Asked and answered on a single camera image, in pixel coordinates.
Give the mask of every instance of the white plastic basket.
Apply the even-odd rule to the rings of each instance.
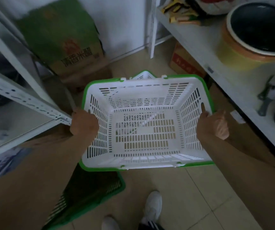
[[[201,103],[213,112],[201,77],[94,81],[82,107],[99,119],[99,133],[83,154],[88,171],[212,164],[196,137]]]
[[[153,78],[157,78],[157,77],[147,70],[140,72],[134,77],[130,77],[130,79],[153,79]]]

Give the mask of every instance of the white wall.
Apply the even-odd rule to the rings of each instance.
[[[56,0],[0,0],[0,8],[11,18],[19,19],[28,11],[52,1]],[[94,19],[110,59],[147,44],[152,0],[79,1]],[[159,26],[157,38],[166,35],[166,29]]]

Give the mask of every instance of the person's right hand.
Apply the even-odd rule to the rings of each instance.
[[[91,138],[95,138],[97,136],[99,131],[99,123],[95,115],[90,114],[81,108],[76,108],[71,116],[72,121],[70,132],[73,135]]]
[[[199,141],[214,135],[223,140],[227,139],[229,130],[225,119],[225,111],[220,110],[211,116],[208,112],[202,112],[197,123],[196,133]]]

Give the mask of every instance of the shoe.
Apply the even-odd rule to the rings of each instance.
[[[162,210],[162,196],[160,192],[153,191],[149,194],[146,205],[144,215],[148,221],[152,221],[156,223],[159,219]]]
[[[101,230],[120,230],[118,223],[110,216],[103,218]]]

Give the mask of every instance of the black pants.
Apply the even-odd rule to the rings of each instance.
[[[148,221],[148,225],[140,223],[138,225],[138,230],[164,230],[164,228],[161,227],[161,225],[156,224],[152,221]]]

